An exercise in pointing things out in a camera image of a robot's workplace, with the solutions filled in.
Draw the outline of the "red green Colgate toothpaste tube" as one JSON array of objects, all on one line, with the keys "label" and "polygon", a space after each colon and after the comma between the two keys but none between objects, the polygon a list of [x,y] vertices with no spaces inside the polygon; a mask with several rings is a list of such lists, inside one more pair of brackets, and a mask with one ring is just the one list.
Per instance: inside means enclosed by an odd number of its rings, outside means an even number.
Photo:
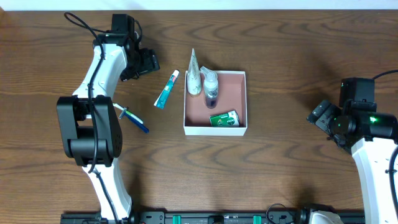
[{"label": "red green Colgate toothpaste tube", "polygon": [[179,70],[174,70],[174,72],[171,74],[167,84],[165,85],[158,99],[156,99],[154,103],[155,107],[164,109],[165,104],[169,98],[170,92],[172,91],[179,74],[180,74]]}]

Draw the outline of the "white leaf-print lotion tube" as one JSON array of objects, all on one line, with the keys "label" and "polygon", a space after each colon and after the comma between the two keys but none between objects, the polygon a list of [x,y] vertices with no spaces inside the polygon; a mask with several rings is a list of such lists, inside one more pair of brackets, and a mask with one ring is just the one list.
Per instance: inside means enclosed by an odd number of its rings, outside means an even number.
[{"label": "white leaf-print lotion tube", "polygon": [[190,63],[188,66],[187,91],[193,96],[199,95],[201,93],[201,75],[198,67],[195,49],[192,49]]}]

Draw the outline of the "green and white toothbrush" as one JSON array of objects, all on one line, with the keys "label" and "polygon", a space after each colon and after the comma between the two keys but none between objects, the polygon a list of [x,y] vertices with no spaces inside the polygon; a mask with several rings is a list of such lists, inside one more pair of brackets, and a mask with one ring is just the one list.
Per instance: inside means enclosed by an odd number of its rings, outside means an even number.
[{"label": "green and white toothbrush", "polygon": [[119,119],[121,119],[123,116],[128,116],[129,118],[132,118],[134,120],[136,120],[137,122],[144,124],[143,120],[141,120],[138,116],[136,116],[135,114],[133,114],[132,112],[130,112],[128,110],[127,107],[123,107],[118,103],[113,103],[113,106],[119,110],[121,110],[121,114],[119,115]]}]

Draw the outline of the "blue disposable razor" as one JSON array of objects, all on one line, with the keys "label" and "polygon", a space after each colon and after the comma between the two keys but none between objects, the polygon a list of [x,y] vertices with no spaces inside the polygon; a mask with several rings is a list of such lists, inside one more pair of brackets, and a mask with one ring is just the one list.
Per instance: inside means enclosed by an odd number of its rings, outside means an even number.
[{"label": "blue disposable razor", "polygon": [[137,122],[136,120],[134,120],[134,119],[132,119],[132,118],[129,118],[128,116],[123,116],[123,117],[128,118],[132,123],[134,123],[134,124],[135,124],[138,128],[140,128],[143,132],[145,132],[145,133],[148,133],[148,132],[149,132],[149,129],[148,129],[146,126],[144,126],[144,124],[141,124],[141,123]]}]

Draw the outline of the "clear pump spray bottle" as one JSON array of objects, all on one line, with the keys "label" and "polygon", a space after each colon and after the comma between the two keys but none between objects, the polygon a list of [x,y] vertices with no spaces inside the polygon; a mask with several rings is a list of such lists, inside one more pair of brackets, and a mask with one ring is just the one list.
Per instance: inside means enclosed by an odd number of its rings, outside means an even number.
[{"label": "clear pump spray bottle", "polygon": [[200,71],[204,74],[203,88],[205,93],[205,103],[209,109],[217,105],[218,100],[218,75],[215,71],[202,66]]}]

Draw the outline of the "green and white soap packet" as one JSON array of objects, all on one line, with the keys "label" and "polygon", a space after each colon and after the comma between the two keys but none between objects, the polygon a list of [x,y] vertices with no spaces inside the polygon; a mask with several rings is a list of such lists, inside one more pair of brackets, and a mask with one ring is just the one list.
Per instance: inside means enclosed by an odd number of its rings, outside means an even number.
[{"label": "green and white soap packet", "polygon": [[239,127],[239,116],[235,110],[209,117],[212,127]]}]

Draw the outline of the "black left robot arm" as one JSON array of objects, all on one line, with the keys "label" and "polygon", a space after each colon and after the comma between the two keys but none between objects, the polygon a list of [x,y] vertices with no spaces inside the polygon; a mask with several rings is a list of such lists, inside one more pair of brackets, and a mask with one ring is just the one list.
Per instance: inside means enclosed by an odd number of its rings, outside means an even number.
[{"label": "black left robot arm", "polygon": [[133,201],[119,166],[123,135],[113,96],[118,81],[158,70],[153,50],[140,49],[136,32],[107,32],[93,41],[93,61],[71,96],[57,101],[62,143],[67,157],[87,174],[101,210],[93,218],[65,215],[69,223],[134,223]]}]

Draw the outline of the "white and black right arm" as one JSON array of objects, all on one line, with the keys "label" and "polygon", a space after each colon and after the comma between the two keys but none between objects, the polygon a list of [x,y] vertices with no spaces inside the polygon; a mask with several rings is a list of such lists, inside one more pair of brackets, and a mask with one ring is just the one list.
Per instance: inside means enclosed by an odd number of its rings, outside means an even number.
[{"label": "white and black right arm", "polygon": [[351,154],[356,164],[366,223],[397,223],[397,118],[375,103],[323,100],[307,121]]}]

